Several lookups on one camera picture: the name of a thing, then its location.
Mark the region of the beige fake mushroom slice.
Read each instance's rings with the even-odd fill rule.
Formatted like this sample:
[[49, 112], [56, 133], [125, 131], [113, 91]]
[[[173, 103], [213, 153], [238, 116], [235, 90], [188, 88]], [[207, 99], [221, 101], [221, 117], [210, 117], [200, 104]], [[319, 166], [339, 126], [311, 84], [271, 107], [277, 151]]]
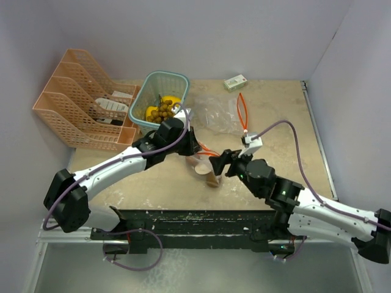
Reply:
[[194, 167], [194, 171], [198, 174], [198, 175], [207, 175], [211, 172], [209, 166], [203, 164], [203, 163], [199, 163], [197, 164], [195, 167]]

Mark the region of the clear bag of mushrooms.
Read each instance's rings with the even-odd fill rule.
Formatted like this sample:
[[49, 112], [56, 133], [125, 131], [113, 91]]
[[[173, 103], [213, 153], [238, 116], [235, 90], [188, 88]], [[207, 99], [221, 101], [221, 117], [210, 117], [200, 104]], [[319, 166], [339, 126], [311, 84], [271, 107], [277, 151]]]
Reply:
[[[210, 156], [220, 156], [220, 154], [210, 148], [208, 148], [205, 144], [203, 144], [202, 142], [199, 142], [199, 145], [201, 147], [200, 151], [197, 152], [196, 154], [192, 155], [193, 157], [195, 157], [199, 163], [203, 163], [207, 166], [209, 166], [211, 172], [213, 172], [213, 168], [211, 166], [211, 163], [209, 162], [209, 157]], [[186, 166], [190, 172], [190, 174], [196, 178], [197, 180], [199, 181], [204, 181], [205, 184], [206, 184], [206, 175], [198, 175], [195, 171], [194, 171], [194, 167], [195, 166], [191, 166], [189, 165], [187, 162], [186, 162]]]

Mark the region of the brown longan fruit cluster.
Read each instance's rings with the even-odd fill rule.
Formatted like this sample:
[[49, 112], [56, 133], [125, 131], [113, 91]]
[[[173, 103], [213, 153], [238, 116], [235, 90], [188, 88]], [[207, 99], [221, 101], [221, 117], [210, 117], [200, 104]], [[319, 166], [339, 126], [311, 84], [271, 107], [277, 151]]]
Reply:
[[155, 119], [151, 123], [156, 123], [156, 124], [161, 124], [163, 121], [166, 121], [168, 118], [173, 117], [174, 113], [172, 112], [173, 105], [167, 105], [164, 104], [161, 101], [161, 98], [163, 96], [159, 95], [158, 96], [158, 111], [155, 112], [153, 115], [155, 116]]

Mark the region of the pink fake mushroom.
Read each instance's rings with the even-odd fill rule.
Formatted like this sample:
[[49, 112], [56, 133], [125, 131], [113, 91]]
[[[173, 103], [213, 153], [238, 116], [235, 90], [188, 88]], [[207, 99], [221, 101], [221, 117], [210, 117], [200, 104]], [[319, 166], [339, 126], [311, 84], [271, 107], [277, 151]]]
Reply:
[[193, 156], [186, 157], [186, 162], [191, 166], [196, 166], [199, 163], [198, 160]]

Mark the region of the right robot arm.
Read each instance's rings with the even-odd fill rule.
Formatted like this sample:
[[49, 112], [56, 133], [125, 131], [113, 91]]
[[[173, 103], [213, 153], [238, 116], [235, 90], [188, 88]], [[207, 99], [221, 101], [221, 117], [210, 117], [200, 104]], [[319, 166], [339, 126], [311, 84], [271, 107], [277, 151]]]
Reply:
[[264, 159], [225, 150], [209, 159], [215, 175], [237, 177], [259, 199], [276, 211], [272, 233], [325, 239], [355, 249], [378, 264], [390, 262], [390, 211], [366, 211], [313, 193], [309, 188], [276, 174]]

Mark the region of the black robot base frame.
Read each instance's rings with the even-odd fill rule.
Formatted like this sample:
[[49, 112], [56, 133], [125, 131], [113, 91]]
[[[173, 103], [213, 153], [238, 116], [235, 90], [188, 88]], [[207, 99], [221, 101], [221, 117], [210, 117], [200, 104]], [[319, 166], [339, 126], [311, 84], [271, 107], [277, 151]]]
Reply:
[[144, 254], [150, 248], [245, 249], [290, 256], [299, 236], [281, 227], [275, 211], [121, 210], [111, 233], [96, 228], [91, 238], [109, 254]]

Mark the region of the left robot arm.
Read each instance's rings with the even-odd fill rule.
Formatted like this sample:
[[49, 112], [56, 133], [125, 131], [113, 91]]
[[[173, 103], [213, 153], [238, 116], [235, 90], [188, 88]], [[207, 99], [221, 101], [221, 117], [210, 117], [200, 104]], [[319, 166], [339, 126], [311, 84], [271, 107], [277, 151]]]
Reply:
[[70, 233], [88, 226], [103, 230], [111, 239], [120, 239], [126, 225], [118, 210], [93, 207], [90, 201], [123, 178], [162, 163], [170, 154], [192, 156], [200, 149], [189, 120], [170, 118], [157, 131], [96, 166], [74, 173], [67, 169], [57, 172], [44, 199], [48, 217], [56, 221], [53, 228]]

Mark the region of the clear zip bag red seal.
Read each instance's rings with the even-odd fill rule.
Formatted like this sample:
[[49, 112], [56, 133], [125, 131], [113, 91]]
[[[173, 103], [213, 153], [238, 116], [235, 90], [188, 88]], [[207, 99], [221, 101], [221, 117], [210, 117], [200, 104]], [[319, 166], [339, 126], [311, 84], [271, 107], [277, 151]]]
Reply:
[[248, 110], [242, 93], [199, 96], [194, 109], [200, 124], [216, 133], [241, 136], [248, 132]]

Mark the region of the brown fake mushroom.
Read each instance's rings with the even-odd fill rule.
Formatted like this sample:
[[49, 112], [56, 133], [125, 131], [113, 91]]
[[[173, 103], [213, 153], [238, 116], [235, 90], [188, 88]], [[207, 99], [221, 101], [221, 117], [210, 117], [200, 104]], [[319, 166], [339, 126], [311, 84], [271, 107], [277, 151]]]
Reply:
[[206, 184], [209, 187], [217, 188], [221, 185], [221, 176], [216, 176], [213, 172], [206, 175]]

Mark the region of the yellow fake fruit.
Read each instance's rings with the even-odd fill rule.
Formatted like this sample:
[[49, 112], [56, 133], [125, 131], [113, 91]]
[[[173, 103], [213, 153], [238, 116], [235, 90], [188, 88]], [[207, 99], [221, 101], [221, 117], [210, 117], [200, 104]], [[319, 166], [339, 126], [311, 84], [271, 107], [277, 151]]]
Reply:
[[163, 96], [161, 98], [161, 101], [164, 103], [164, 104], [167, 104], [167, 105], [173, 105], [175, 103], [180, 103], [181, 102], [181, 98], [178, 98], [176, 96], [172, 96], [172, 95], [166, 95], [166, 96]]
[[149, 106], [145, 111], [145, 120], [152, 122], [155, 119], [155, 116], [153, 114], [157, 111], [158, 111], [158, 107]]

